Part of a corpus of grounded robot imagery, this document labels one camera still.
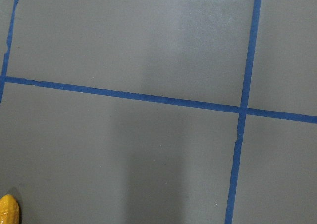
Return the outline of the yellow corn cob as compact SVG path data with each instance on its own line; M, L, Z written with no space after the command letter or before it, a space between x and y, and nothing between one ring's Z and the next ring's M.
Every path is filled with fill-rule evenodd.
M16 199L6 194L0 199L0 224L19 224L20 208Z

